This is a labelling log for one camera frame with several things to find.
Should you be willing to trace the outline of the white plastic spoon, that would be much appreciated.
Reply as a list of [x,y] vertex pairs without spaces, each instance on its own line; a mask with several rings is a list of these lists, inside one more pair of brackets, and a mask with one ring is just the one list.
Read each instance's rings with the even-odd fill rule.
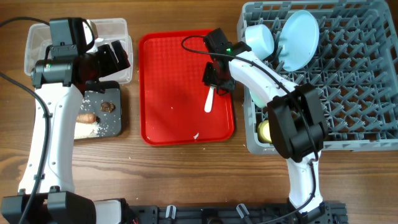
[[204,111],[206,113],[210,113],[213,107],[213,97],[214,97],[214,90],[213,86],[209,87],[208,95],[206,97]]

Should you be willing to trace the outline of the brown food scrap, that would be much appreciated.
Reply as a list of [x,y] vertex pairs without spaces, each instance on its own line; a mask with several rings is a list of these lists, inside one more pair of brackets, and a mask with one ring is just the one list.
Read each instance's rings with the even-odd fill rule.
[[100,109],[102,112],[112,113],[116,107],[113,103],[105,101],[101,103]]

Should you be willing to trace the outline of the light blue bowl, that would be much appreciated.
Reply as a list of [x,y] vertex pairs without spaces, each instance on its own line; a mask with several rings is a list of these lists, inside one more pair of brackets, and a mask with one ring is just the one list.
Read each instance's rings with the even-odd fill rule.
[[267,26],[264,24],[249,26],[245,30],[246,44],[256,56],[264,60],[274,52],[274,39]]

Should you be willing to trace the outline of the white rice pile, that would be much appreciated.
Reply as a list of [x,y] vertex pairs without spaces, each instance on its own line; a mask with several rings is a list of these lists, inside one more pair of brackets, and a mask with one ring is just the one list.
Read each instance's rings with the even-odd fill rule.
[[[112,112],[102,110],[103,103],[114,105]],[[122,130],[121,112],[121,92],[118,89],[108,89],[103,94],[86,91],[78,114],[94,114],[96,121],[76,123],[75,140],[118,136]]]

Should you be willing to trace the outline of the yellow plastic cup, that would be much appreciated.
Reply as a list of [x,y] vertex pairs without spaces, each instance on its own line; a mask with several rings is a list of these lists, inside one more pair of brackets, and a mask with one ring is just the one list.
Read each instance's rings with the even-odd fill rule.
[[264,120],[257,127],[257,137],[261,143],[272,143],[269,121]]

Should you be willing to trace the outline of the large light blue plate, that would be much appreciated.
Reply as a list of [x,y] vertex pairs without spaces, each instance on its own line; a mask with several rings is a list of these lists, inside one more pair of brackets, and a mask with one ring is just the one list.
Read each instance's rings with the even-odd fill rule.
[[306,66],[315,55],[318,47],[320,28],[314,16],[305,10],[293,13],[284,24],[278,46],[282,47],[278,56],[283,69],[288,72]]

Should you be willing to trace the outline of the green small bowl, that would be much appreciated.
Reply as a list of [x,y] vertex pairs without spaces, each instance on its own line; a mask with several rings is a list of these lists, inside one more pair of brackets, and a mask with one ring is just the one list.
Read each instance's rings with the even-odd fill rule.
[[249,91],[250,96],[254,104],[259,107],[259,108],[264,108],[266,107],[266,103],[263,102],[253,91]]

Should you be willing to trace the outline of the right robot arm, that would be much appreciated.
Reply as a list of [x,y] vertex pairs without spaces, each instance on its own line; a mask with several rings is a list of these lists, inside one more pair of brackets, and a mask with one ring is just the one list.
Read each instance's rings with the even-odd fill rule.
[[201,37],[211,61],[206,64],[203,83],[224,95],[240,82],[266,104],[272,144],[287,161],[290,181],[288,214],[310,223],[325,214],[320,194],[318,165],[328,134],[317,89],[298,85],[269,68],[244,42],[232,44],[217,28]]

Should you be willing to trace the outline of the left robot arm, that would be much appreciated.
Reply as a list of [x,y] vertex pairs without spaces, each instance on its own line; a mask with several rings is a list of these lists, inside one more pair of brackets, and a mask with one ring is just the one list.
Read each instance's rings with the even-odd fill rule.
[[92,201],[75,193],[72,154],[75,125],[86,94],[116,107],[119,83],[107,76],[130,66],[120,41],[96,45],[95,25],[81,17],[52,19],[52,44],[32,69],[27,92],[35,98],[35,122],[27,168],[15,196],[4,197],[9,223],[138,223],[123,198]]

